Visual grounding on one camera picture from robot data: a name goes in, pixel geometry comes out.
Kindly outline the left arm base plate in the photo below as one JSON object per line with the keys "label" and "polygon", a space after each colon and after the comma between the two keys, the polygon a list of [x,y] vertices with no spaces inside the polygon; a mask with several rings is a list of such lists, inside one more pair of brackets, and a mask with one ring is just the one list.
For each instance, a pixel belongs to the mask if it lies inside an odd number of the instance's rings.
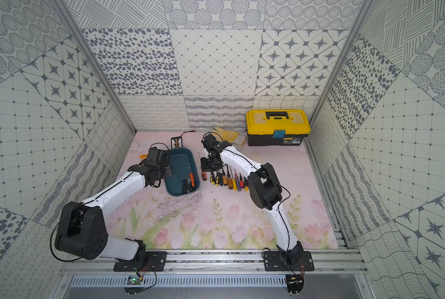
{"label": "left arm base plate", "polygon": [[114,272],[140,272],[144,270],[162,272],[167,255],[167,252],[159,251],[138,252],[132,260],[117,259]]}

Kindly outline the red black screwdriver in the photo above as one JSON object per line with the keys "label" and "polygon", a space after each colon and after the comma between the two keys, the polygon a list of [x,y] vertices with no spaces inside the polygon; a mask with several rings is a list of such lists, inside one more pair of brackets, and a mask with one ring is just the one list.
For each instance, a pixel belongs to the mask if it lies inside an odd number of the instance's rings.
{"label": "red black screwdriver", "polygon": [[241,173],[239,174],[239,186],[241,189],[244,189],[244,180]]}

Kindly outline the large orange black screwdriver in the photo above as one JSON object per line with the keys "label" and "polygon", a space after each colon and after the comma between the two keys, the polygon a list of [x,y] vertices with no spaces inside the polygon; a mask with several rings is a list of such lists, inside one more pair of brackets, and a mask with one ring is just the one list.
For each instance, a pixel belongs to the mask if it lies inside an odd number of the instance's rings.
{"label": "large orange black screwdriver", "polygon": [[206,181],[206,180],[207,180],[207,174],[206,174],[206,172],[203,170],[203,163],[202,163],[202,160],[200,160],[200,163],[201,163],[201,178],[202,178],[203,181]]}

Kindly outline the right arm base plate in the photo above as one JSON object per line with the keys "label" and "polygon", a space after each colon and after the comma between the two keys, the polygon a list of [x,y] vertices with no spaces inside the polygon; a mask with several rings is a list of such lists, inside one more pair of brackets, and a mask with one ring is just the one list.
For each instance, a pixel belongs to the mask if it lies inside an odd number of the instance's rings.
{"label": "right arm base plate", "polygon": [[263,250],[261,252],[266,272],[293,271],[312,272],[315,270],[312,254],[309,251],[303,251],[301,255],[292,259],[281,252]]}

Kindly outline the clear blue red screwdriver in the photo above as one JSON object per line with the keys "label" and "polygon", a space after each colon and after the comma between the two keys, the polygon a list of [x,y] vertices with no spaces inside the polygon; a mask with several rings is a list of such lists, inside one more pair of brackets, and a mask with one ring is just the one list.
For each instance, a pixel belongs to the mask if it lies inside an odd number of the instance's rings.
{"label": "clear blue red screwdriver", "polygon": [[239,177],[238,177],[238,175],[237,175],[237,171],[234,171],[234,181],[235,181],[235,183],[236,183],[236,189],[237,189],[237,191],[238,192],[241,192],[241,189],[242,189],[242,187],[241,187],[241,181],[240,181],[240,179],[239,179]]}

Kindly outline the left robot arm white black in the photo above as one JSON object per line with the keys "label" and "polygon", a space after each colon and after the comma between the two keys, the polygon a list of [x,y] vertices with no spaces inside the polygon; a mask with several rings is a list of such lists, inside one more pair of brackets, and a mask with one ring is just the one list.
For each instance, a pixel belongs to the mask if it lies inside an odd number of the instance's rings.
{"label": "left robot arm white black", "polygon": [[170,150],[151,147],[147,157],[130,166],[115,183],[81,203],[71,201],[63,207],[50,249],[75,255],[74,260],[103,257],[139,261],[144,243],[111,237],[107,218],[135,193],[146,187],[158,188],[161,180],[171,175]]}

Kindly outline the wooden orange handle screwdriver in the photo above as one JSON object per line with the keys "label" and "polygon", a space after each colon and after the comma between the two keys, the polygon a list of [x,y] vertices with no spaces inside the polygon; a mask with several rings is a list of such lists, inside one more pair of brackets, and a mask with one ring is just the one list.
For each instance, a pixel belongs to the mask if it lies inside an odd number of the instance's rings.
{"label": "wooden orange handle screwdriver", "polygon": [[232,179],[231,179],[231,175],[229,173],[229,166],[226,166],[227,168],[227,186],[229,189],[234,189],[233,183],[232,183]]}

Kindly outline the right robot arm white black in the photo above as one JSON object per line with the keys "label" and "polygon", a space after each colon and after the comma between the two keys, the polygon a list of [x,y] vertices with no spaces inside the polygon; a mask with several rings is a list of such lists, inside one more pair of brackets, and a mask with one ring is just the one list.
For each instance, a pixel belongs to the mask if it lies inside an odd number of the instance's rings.
{"label": "right robot arm white black", "polygon": [[240,172],[248,181],[253,203],[268,215],[274,231],[281,258],[294,264],[303,254],[303,246],[292,231],[284,210],[283,187],[270,163],[257,163],[240,153],[230,142],[218,140],[214,133],[205,133],[201,143],[206,156],[205,171],[219,171],[225,166]]}

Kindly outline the yellow black toolbox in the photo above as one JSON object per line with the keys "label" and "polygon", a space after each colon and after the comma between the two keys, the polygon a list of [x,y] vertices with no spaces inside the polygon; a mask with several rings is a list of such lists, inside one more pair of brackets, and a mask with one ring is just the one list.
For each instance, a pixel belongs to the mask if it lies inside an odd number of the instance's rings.
{"label": "yellow black toolbox", "polygon": [[311,132],[303,110],[250,110],[246,124],[250,147],[299,146]]}

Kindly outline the teal plastic storage tray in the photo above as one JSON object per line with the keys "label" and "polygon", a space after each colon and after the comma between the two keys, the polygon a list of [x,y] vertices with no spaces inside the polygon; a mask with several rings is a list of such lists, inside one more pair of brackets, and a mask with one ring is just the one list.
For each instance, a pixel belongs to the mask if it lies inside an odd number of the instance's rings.
{"label": "teal plastic storage tray", "polygon": [[[195,177],[194,188],[191,187],[190,170]],[[179,197],[194,193],[200,187],[198,179],[198,167],[192,152],[187,148],[175,148],[170,150],[170,168],[172,176],[164,179],[166,191],[170,196]]]}

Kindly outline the yellow handle screwdriver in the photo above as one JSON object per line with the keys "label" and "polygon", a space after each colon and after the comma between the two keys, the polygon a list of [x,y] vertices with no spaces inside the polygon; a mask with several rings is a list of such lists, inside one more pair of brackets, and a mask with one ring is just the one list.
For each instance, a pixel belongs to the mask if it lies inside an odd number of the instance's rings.
{"label": "yellow handle screwdriver", "polygon": [[236,184],[236,180],[234,177],[232,178],[232,185],[233,185],[233,189],[237,191],[237,184]]}

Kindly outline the aluminium rail frame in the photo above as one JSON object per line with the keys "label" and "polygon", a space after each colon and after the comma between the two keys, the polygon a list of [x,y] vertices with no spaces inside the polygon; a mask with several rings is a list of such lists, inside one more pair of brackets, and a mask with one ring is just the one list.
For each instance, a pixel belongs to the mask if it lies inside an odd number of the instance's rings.
{"label": "aluminium rail frame", "polygon": [[[315,267],[308,274],[367,274],[357,249],[311,249]],[[264,271],[261,251],[252,250],[168,250],[163,274],[256,274]],[[113,274],[110,259],[80,260],[64,264],[61,274]]]}

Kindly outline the yellow work gloves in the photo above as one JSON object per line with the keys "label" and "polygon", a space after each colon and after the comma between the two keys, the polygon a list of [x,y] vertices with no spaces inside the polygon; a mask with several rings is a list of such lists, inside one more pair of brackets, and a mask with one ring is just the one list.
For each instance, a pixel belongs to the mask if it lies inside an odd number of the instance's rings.
{"label": "yellow work gloves", "polygon": [[217,134],[220,136],[223,140],[232,143],[233,145],[237,145],[239,147],[242,147],[246,143],[246,136],[242,135],[239,132],[236,132],[234,130],[226,130],[221,127],[215,127],[211,130],[211,133]]}

